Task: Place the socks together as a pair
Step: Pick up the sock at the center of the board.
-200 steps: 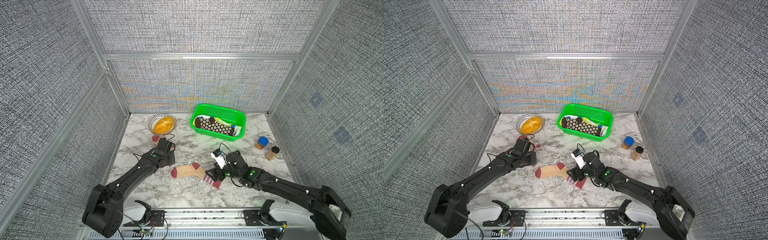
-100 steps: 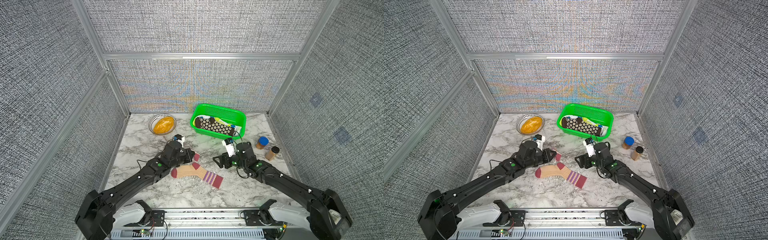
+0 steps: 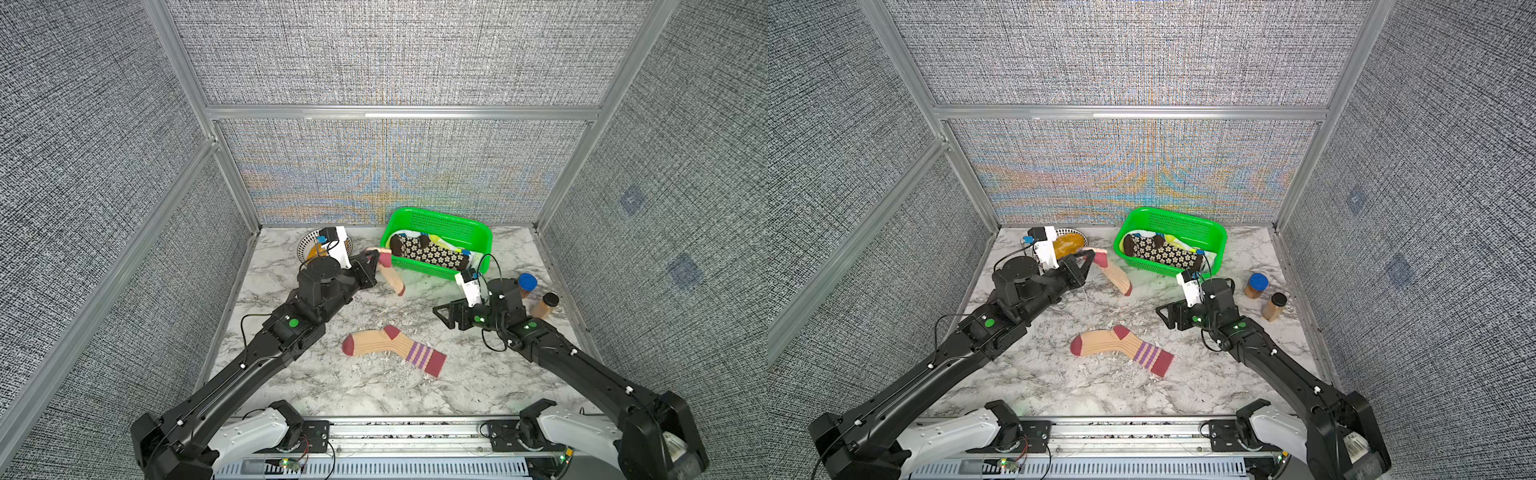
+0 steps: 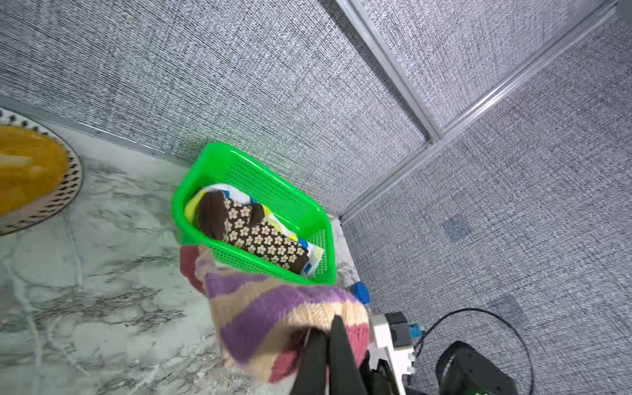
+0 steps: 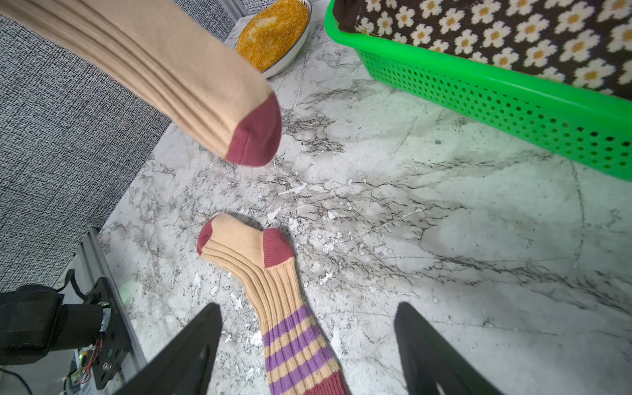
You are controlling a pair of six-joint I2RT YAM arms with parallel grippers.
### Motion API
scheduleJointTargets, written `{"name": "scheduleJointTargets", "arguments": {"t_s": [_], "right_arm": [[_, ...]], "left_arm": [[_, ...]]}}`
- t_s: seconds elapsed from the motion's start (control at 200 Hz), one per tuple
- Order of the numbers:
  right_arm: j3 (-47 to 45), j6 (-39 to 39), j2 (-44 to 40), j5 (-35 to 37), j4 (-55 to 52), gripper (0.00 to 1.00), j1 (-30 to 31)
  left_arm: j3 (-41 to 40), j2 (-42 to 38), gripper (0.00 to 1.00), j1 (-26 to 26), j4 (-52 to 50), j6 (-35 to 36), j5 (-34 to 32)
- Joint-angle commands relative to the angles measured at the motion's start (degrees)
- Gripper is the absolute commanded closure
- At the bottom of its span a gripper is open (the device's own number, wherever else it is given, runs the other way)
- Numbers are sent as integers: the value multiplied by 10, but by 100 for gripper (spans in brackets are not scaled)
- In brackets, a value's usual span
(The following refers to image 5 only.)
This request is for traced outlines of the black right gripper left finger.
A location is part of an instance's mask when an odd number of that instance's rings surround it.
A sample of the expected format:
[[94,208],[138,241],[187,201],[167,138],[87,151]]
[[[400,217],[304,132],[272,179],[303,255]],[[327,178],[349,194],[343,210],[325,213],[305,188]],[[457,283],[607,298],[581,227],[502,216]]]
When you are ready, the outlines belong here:
[[218,304],[208,304],[119,394],[206,394],[222,335]]

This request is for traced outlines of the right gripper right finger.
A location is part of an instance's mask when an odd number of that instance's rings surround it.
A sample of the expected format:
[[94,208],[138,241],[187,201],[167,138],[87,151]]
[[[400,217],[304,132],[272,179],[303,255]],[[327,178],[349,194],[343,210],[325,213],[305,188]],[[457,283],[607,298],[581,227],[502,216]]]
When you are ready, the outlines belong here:
[[408,302],[398,305],[394,329],[408,393],[500,393]]

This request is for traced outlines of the pink tan striped sock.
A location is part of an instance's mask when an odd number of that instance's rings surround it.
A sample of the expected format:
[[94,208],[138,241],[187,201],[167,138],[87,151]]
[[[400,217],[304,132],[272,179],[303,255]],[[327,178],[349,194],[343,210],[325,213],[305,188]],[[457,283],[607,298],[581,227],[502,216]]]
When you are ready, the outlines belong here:
[[202,228],[197,253],[245,288],[258,316],[271,393],[349,392],[337,358],[301,294],[294,251],[280,230],[257,230],[220,213]]

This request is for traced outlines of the dark floral sock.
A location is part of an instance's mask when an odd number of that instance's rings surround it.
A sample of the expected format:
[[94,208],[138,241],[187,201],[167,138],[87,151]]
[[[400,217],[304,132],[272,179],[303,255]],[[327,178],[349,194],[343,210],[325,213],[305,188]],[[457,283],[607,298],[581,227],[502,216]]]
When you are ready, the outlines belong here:
[[629,1],[335,1],[333,15],[347,33],[631,98]]

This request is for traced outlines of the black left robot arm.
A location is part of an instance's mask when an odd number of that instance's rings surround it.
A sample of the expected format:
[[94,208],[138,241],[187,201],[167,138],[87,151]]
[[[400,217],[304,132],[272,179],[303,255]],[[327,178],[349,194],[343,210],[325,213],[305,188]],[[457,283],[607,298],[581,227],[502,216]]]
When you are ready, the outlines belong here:
[[49,352],[96,343],[111,309],[100,304],[65,304],[47,286],[22,286],[1,294],[1,364],[29,365]]

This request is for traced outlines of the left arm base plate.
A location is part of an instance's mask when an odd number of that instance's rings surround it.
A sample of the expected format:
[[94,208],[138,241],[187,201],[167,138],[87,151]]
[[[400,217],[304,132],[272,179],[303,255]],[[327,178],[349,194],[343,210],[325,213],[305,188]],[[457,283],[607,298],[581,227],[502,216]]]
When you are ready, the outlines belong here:
[[105,277],[96,280],[85,306],[100,308],[100,321],[88,346],[75,351],[72,381],[83,393],[111,393],[123,385],[125,360],[133,351],[119,298]]

